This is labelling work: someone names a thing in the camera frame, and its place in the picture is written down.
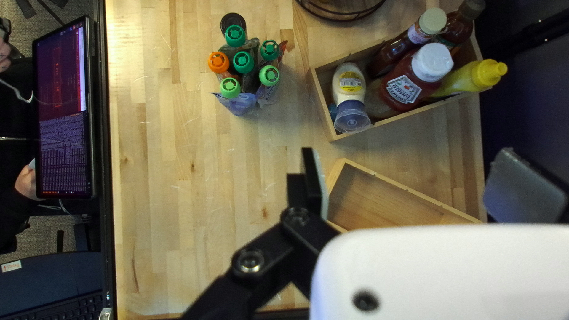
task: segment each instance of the wooden crate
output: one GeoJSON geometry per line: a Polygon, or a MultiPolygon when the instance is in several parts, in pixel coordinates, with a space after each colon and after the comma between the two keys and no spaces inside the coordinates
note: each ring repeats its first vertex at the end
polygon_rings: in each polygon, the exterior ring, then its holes
{"type": "Polygon", "coordinates": [[[326,181],[328,220],[350,231],[423,224],[482,223],[453,207],[346,158],[336,161],[326,181]]]}
{"type": "MultiPolygon", "coordinates": [[[[393,38],[392,36],[383,38],[376,42],[370,43],[365,45],[363,48],[355,49],[351,52],[341,54],[335,56],[334,58],[325,60],[319,64],[315,64],[310,66],[308,69],[308,73],[306,74],[306,80],[308,83],[308,89],[310,91],[310,95],[312,100],[315,101],[316,107],[320,113],[320,118],[322,121],[324,132],[326,133],[326,137],[328,141],[335,141],[338,139],[345,138],[350,136],[349,133],[340,133],[334,129],[334,123],[330,118],[330,113],[328,111],[328,105],[334,102],[332,97],[332,78],[334,76],[334,71],[336,67],[344,62],[354,62],[356,63],[362,71],[365,71],[365,66],[371,61],[372,57],[375,55],[377,50],[380,48],[381,44],[393,38]]],[[[460,68],[463,65],[469,63],[470,61],[474,60],[481,60],[482,54],[480,53],[480,49],[476,42],[476,38],[474,33],[470,37],[470,40],[463,44],[463,47],[460,51],[453,57],[455,61],[454,69],[460,68]]],[[[371,79],[365,75],[366,83],[370,83],[371,79]]],[[[451,97],[449,99],[427,104],[421,106],[419,108],[413,109],[411,111],[398,114],[397,116],[390,117],[384,120],[374,120],[372,119],[372,124],[366,130],[373,129],[375,127],[388,124],[390,122],[412,116],[414,114],[427,111],[429,109],[435,108],[439,105],[444,105],[451,101],[456,101],[458,99],[462,99],[466,95],[475,95],[477,93],[462,93],[460,95],[451,97]]]]}

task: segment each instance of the monitor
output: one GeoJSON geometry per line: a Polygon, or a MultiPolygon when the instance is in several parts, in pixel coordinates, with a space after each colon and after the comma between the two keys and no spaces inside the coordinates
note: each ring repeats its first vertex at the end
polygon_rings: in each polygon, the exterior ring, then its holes
{"type": "Polygon", "coordinates": [[[94,196],[90,21],[82,17],[35,40],[38,198],[94,196]]]}

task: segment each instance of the office chair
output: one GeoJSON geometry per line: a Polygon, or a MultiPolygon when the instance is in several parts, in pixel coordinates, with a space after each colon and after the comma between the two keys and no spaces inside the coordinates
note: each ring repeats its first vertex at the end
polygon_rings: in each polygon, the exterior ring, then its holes
{"type": "MultiPolygon", "coordinates": [[[[53,2],[56,6],[60,7],[61,9],[63,9],[63,7],[65,7],[65,5],[67,4],[68,0],[50,0],[51,2],[53,2]]],[[[42,1],[42,0],[38,0],[39,4],[44,7],[51,15],[54,15],[53,11],[51,11],[51,9],[49,9],[49,7],[42,1]]],[[[34,8],[32,7],[32,5],[30,4],[30,1],[28,0],[16,0],[16,3],[18,4],[18,6],[20,7],[20,10],[22,11],[22,13],[24,14],[24,17],[26,19],[30,19],[31,17],[33,17],[34,15],[36,15],[37,13],[35,12],[34,8]]]]}

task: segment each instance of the desk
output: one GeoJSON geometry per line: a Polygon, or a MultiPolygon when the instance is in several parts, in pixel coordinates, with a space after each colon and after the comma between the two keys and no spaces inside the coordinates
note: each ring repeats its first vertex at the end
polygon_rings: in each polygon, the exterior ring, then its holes
{"type": "MultiPolygon", "coordinates": [[[[485,220],[477,95],[328,143],[305,80],[311,63],[460,2],[387,0],[368,19],[331,23],[294,0],[107,0],[118,318],[179,316],[278,221],[302,146],[325,173],[346,157],[485,220]],[[251,38],[289,41],[279,103],[249,117],[210,94],[218,82],[205,61],[229,12],[251,38]]],[[[267,308],[307,305],[287,288],[267,308]]]]}

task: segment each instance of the white robot part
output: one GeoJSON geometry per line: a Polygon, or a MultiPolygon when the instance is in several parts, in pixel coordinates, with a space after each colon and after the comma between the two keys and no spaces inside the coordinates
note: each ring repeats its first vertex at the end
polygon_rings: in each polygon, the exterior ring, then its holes
{"type": "Polygon", "coordinates": [[[330,241],[311,320],[569,319],[569,227],[362,229],[330,241]]]}

